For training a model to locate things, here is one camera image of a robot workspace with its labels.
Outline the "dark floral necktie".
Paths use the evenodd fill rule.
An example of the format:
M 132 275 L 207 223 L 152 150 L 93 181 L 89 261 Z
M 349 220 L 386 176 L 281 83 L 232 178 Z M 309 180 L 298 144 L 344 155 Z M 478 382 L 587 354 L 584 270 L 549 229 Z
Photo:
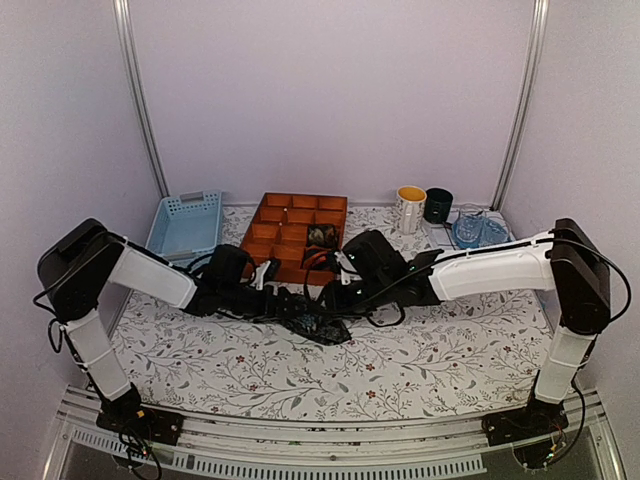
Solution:
M 303 313 L 284 319 L 281 325 L 296 335 L 325 346 L 340 345 L 352 339 L 341 319 L 315 313 Z

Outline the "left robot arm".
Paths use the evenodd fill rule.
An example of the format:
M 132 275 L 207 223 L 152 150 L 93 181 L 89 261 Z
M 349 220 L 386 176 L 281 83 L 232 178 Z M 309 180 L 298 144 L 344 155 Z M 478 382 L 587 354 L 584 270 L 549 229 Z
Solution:
M 303 313 L 304 301 L 268 285 L 261 277 L 268 269 L 228 244 L 186 267 L 176 266 L 89 218 L 38 260 L 42 290 L 34 302 L 61 326 L 103 411 L 126 433 L 138 434 L 148 426 L 149 415 L 105 331 L 101 300 L 106 291 L 142 293 L 194 317 L 292 320 Z

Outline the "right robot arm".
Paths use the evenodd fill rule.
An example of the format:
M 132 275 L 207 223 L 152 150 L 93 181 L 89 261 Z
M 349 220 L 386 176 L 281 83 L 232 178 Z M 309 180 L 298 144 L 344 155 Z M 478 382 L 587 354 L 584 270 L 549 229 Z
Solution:
M 378 230 L 365 231 L 340 253 L 352 280 L 327 284 L 321 301 L 335 315 L 378 307 L 434 306 L 473 295 L 528 291 L 556 303 L 558 320 L 517 427 L 537 436 L 556 417 L 597 337 L 619 315 L 611 311 L 611 276 L 620 267 L 571 218 L 531 237 L 499 245 L 426 250 L 408 260 Z

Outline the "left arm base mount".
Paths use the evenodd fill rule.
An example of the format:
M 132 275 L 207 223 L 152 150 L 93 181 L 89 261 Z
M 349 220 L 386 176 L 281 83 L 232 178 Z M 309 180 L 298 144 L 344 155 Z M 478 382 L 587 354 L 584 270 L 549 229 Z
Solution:
M 182 414 L 144 406 L 133 384 L 115 400 L 108 399 L 99 389 L 96 393 L 101 401 L 98 427 L 122 434 L 136 433 L 152 443 L 177 445 L 184 423 Z

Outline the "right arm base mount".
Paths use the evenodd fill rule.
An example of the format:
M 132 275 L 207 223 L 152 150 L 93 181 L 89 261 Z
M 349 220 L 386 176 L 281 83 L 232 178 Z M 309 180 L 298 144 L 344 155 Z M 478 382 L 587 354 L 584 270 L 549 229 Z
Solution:
M 482 417 L 481 428 L 490 446 L 558 433 L 569 425 L 564 403 L 531 399 L 526 406 Z

